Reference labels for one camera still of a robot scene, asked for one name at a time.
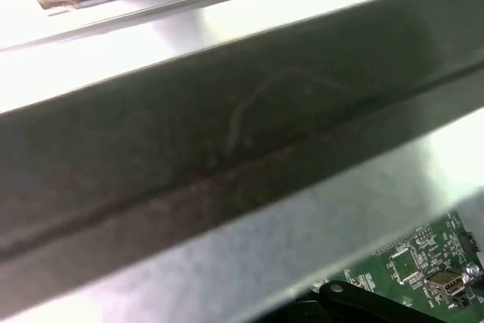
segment microchip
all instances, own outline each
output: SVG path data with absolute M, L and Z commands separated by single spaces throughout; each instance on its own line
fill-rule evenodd
M 390 263 L 400 284 L 404 284 L 418 274 L 417 264 L 409 249 L 404 249 L 391 256 Z
M 472 232 L 461 232 L 458 234 L 458 239 L 465 253 L 478 253 L 481 251 Z

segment screw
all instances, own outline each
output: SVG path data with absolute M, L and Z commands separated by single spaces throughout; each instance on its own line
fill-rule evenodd
M 474 262 L 470 262 L 469 264 L 467 264 L 465 271 L 471 279 L 475 279 L 479 275 L 481 275 L 480 267 Z
M 343 292 L 343 287 L 338 284 L 333 284 L 330 286 L 330 289 L 334 293 L 342 293 Z

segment scratch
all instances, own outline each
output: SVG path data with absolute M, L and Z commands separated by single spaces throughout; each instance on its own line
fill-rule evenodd
M 275 80 L 282 77 L 285 73 L 287 73 L 287 70 L 279 70 L 278 72 L 273 73 L 267 79 L 262 81 L 254 92 L 234 109 L 228 125 L 228 136 L 225 143 L 226 154 L 230 154 L 234 151 L 235 145 L 237 144 L 240 134 L 240 118 L 244 111 L 257 99 L 257 96 L 262 94 Z
M 328 87 L 329 89 L 337 89 L 338 91 L 346 90 L 346 87 L 339 82 L 335 82 L 331 79 L 326 77 L 321 77 L 319 75 L 315 75 L 314 73 L 303 69 L 302 67 L 285 67 L 282 70 L 279 70 L 276 73 L 273 73 L 267 79 L 262 81 L 254 92 L 242 101 L 232 112 L 229 127 L 228 127 L 228 136 L 227 141 L 225 142 L 225 153 L 230 154 L 235 149 L 235 145 L 239 139 L 240 134 L 240 120 L 244 111 L 257 99 L 257 97 L 262 94 L 267 88 L 274 83 L 274 81 L 282 79 L 287 74 L 296 74 L 301 76 L 301 79 L 312 81 L 315 83 L 319 83 Z

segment silver metal surface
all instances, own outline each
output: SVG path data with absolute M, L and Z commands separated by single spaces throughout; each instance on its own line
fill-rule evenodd
M 479 110 L 7 321 L 245 321 L 482 194 L 483 123 Z
M 35 0 L 0 0 L 0 113 L 367 1 L 115 0 L 49 17 Z
M 333 291 L 334 293 L 342 293 L 343 292 L 343 287 L 341 285 L 338 285 L 338 284 L 333 284 L 330 286 L 330 289 L 331 291 Z
M 115 0 L 49 17 L 0 0 L 0 113 L 368 1 Z M 481 194 L 482 125 L 481 110 L 10 321 L 253 317 Z
M 471 278 L 475 279 L 481 275 L 481 268 L 474 262 L 467 264 L 465 268 L 466 274 Z

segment green circuit board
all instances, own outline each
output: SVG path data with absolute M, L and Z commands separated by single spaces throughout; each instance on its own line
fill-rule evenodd
M 476 253 L 459 241 L 465 233 L 455 212 L 386 245 L 331 280 L 347 281 L 449 323 L 484 323 L 484 299 L 466 287 L 470 305 L 462 308 L 429 289 L 425 279 L 443 269 L 480 266 Z

